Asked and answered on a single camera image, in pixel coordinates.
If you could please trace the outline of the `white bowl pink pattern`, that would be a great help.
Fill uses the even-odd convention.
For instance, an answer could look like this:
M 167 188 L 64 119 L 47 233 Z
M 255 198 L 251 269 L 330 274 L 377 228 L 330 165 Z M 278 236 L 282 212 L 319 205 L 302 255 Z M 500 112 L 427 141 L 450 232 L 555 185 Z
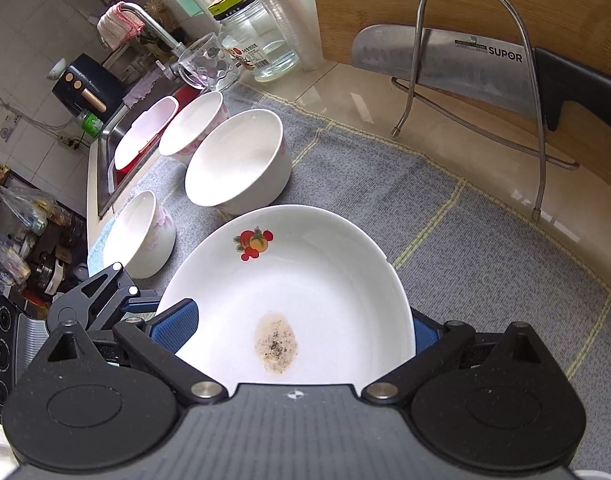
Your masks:
M 133 280 L 145 280 L 165 266 L 175 242 L 171 214 L 153 192 L 140 192 L 115 218 L 104 243 L 102 263 L 121 263 Z

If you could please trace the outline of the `white plate with fruit print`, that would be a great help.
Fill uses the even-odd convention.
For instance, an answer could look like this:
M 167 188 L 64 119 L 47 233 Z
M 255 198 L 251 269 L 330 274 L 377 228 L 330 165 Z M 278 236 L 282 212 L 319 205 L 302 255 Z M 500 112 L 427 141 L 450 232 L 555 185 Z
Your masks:
M 398 273 L 349 220 L 272 206 L 220 226 L 190 253 L 159 309 L 197 304 L 177 356 L 229 393 L 242 384 L 362 391 L 416 353 Z

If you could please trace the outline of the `large white bowl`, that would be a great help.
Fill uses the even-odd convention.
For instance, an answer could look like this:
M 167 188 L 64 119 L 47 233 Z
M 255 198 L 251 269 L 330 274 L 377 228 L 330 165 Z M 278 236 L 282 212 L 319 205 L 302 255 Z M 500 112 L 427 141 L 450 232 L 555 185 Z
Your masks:
M 291 168 L 280 117 L 254 108 L 228 118 L 202 142 L 188 165 L 185 191 L 191 203 L 240 216 L 273 203 Z

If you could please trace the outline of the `grey checked table mat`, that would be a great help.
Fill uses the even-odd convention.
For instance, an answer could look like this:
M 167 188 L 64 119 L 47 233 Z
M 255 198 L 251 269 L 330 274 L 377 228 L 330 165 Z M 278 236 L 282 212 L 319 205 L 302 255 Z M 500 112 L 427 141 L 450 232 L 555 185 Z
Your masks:
M 281 203 L 328 209 L 383 248 L 413 309 L 482 332 L 530 323 L 586 410 L 577 469 L 611 473 L 611 286 L 519 212 L 409 148 L 242 84 L 232 113 L 284 122 L 292 175 Z

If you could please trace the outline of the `steel sink basin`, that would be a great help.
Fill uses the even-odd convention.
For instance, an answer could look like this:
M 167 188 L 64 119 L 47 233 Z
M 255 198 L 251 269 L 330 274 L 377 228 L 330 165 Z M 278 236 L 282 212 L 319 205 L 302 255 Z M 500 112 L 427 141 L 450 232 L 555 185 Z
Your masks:
M 174 116 L 199 94 L 198 89 L 182 81 L 162 77 L 147 96 L 116 110 L 98 138 L 94 211 L 99 218 L 107 214 L 136 171 L 158 147 Z

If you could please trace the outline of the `white bowl in sink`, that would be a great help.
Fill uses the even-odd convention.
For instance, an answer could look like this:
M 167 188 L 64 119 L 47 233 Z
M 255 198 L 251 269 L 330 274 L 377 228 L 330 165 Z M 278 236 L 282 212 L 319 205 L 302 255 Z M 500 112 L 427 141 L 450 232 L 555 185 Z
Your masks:
M 114 168 L 120 174 L 129 172 L 145 149 L 156 140 L 179 109 L 174 96 L 164 96 L 140 114 L 127 130 L 114 153 Z

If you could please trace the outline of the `white bowl near sink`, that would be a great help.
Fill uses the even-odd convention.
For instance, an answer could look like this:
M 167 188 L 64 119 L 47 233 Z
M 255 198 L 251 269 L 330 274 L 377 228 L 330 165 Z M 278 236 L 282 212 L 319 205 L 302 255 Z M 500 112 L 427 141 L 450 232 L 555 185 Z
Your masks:
M 212 91 L 198 96 L 165 128 L 159 143 L 160 154 L 188 165 L 203 140 L 227 118 L 222 93 Z

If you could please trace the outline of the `black air fryer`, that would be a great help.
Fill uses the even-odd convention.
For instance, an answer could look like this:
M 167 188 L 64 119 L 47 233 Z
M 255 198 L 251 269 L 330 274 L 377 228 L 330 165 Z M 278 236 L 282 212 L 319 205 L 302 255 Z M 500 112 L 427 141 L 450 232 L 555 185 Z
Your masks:
M 102 122 L 107 122 L 123 104 L 126 92 L 119 78 L 85 53 L 61 71 L 51 89 L 72 116 L 89 112 Z

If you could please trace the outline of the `clear glass cup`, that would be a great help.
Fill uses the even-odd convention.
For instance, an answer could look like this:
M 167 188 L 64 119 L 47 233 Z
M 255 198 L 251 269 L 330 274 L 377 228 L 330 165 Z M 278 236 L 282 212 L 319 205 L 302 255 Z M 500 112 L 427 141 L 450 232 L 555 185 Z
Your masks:
M 222 46 L 214 32 L 196 40 L 178 59 L 180 76 L 201 91 L 223 91 L 240 77 L 235 58 Z

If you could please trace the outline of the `steel sink faucet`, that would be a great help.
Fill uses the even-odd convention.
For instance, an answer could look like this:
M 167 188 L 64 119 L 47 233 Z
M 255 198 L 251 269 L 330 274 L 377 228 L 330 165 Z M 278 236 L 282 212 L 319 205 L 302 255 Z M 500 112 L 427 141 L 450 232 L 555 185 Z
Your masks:
M 142 22 L 145 23 L 146 27 L 150 29 L 150 32 L 154 36 L 158 37 L 164 42 L 176 56 L 180 56 L 186 51 L 185 44 L 177 41 L 163 26 L 161 26 L 152 16 L 150 16 L 141 6 L 133 2 L 120 1 L 118 6 L 121 10 L 127 10 L 135 14 Z M 168 62 L 161 68 L 162 72 L 168 79 L 175 79 L 180 77 L 180 69 L 178 62 Z

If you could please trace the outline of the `pink cloth on faucet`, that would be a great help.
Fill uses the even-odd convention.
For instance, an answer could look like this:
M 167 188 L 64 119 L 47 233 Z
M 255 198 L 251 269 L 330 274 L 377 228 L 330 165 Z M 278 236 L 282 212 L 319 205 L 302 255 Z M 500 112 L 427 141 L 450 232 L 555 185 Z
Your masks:
M 123 8 L 123 3 L 115 3 L 97 23 L 97 32 L 104 44 L 115 51 L 127 41 L 137 37 L 145 23 L 138 16 Z

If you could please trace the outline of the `glass jar green lid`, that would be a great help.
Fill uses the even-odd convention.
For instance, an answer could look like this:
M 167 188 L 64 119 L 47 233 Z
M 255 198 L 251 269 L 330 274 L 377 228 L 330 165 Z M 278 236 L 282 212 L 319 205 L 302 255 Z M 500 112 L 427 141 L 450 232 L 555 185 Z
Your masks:
M 299 64 L 260 0 L 216 0 L 209 12 L 220 26 L 222 46 L 256 81 L 279 79 Z

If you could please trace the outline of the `bamboo cutting board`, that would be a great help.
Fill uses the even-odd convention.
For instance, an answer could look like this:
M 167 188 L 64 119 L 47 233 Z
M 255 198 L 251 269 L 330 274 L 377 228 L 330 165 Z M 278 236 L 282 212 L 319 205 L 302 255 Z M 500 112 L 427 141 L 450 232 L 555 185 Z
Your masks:
M 611 0 L 509 0 L 533 47 L 611 75 Z M 368 25 L 416 23 L 419 0 L 316 0 L 324 58 L 350 64 L 355 36 Z M 519 44 L 518 27 L 497 0 L 429 0 L 426 26 Z M 611 186 L 611 129 L 578 104 L 565 104 L 548 143 Z

